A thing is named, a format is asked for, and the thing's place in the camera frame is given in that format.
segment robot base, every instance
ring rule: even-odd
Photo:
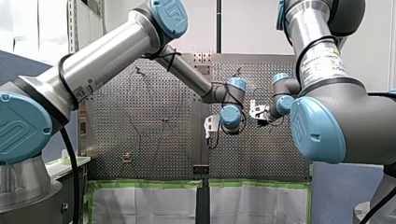
[[[2,224],[62,224],[64,197],[61,193],[62,184],[55,181],[51,184],[49,193],[41,199],[16,203],[0,207],[0,220]]]

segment metal bracket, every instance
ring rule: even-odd
[[[193,172],[195,175],[209,175],[209,165],[194,165]]]
[[[194,66],[202,75],[210,75],[210,65],[195,65]]]
[[[205,119],[204,128],[205,128],[205,138],[210,138],[210,133],[215,133],[219,130],[219,115],[211,115]]]
[[[253,119],[267,120],[265,114],[269,112],[269,109],[269,105],[256,105],[256,100],[251,100],[248,113]]]

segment green tape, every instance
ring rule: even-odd
[[[92,224],[93,221],[93,195],[95,188],[88,187],[87,199],[88,199],[88,223]]]
[[[266,187],[276,189],[310,189],[311,183],[294,183],[294,182],[278,182],[278,181],[263,181],[263,180],[249,180],[249,179],[210,179],[209,187]]]
[[[311,214],[312,212],[312,184],[309,186],[308,189],[308,201],[306,205],[306,223],[311,224]]]
[[[88,183],[94,189],[198,189],[202,187],[202,180],[187,181],[158,181],[139,179],[97,180]]]

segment metal post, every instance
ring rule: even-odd
[[[221,53],[221,0],[218,0],[218,5],[217,5],[217,10],[218,10],[218,14],[217,14],[217,50],[216,53]]]

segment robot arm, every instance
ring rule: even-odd
[[[369,95],[348,75],[339,53],[340,38],[345,42],[361,23],[364,0],[289,0],[283,8],[301,90],[290,86],[295,80],[275,76],[273,103],[252,104],[250,115],[271,122],[290,114],[295,146],[312,161],[396,162],[395,101]]]
[[[0,144],[0,163],[18,163],[39,154],[81,101],[142,55],[170,67],[206,103],[223,103],[224,130],[237,133],[246,81],[231,78],[224,86],[213,88],[176,54],[167,43],[181,37],[187,26],[180,1],[151,0],[132,10],[122,26],[62,58],[58,66],[38,77],[17,77],[0,86],[0,142],[6,142]]]

